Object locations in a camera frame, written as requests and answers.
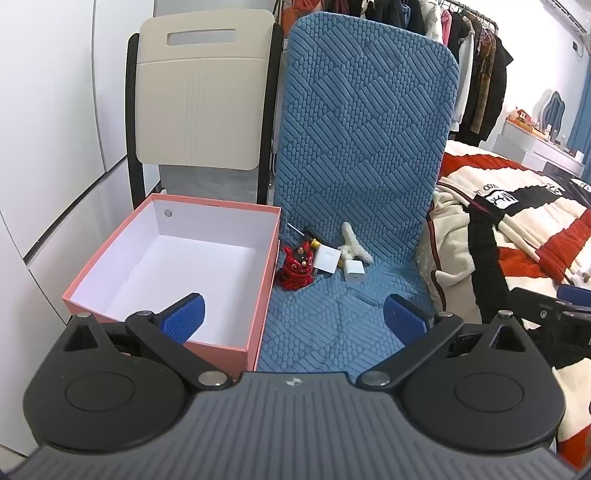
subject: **pink shoe box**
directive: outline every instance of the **pink shoe box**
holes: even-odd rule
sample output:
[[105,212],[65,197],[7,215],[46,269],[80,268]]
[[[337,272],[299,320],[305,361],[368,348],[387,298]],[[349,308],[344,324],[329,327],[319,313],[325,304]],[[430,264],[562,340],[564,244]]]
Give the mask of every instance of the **pink shoe box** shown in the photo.
[[281,209],[152,194],[99,248],[63,300],[72,315],[123,322],[191,292],[205,320],[185,346],[233,378],[256,368]]

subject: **chair backrest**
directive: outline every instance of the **chair backrest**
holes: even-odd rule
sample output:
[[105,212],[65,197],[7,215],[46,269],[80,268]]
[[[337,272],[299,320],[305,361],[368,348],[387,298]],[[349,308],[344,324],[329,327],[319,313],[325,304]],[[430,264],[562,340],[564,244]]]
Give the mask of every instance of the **chair backrest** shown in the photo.
[[[348,221],[379,261],[414,258],[456,100],[442,44],[316,13],[288,38],[275,204],[342,244]],[[283,227],[284,241],[299,240]]]
[[146,20],[128,47],[130,178],[141,169],[135,159],[233,170],[261,163],[257,201],[266,202],[281,43],[281,27],[267,10]]

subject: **white wardrobe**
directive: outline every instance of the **white wardrobe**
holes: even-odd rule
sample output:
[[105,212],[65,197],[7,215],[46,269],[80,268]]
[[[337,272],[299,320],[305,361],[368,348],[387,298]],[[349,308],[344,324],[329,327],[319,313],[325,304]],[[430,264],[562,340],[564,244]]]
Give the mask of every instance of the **white wardrobe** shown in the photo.
[[0,2],[0,445],[25,455],[22,395],[70,317],[61,295],[132,210],[126,48],[153,14],[154,0]]

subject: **window curtain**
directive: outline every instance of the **window curtain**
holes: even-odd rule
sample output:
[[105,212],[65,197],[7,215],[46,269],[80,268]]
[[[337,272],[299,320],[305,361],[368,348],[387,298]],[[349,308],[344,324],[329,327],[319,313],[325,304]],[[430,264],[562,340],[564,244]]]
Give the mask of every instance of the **window curtain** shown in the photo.
[[569,149],[580,150],[585,154],[583,164],[585,169],[581,175],[581,180],[591,184],[591,62],[587,67],[587,78],[581,95],[581,103],[577,118],[574,121],[573,129],[570,133],[566,145]]

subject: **gray floor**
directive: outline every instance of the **gray floor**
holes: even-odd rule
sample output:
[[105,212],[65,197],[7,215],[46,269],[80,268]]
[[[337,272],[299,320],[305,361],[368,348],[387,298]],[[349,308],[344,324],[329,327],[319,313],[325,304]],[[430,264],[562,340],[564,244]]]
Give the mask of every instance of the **gray floor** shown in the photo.
[[[256,203],[258,168],[227,168],[160,165],[162,188],[173,195]],[[272,193],[269,195],[272,204]]]

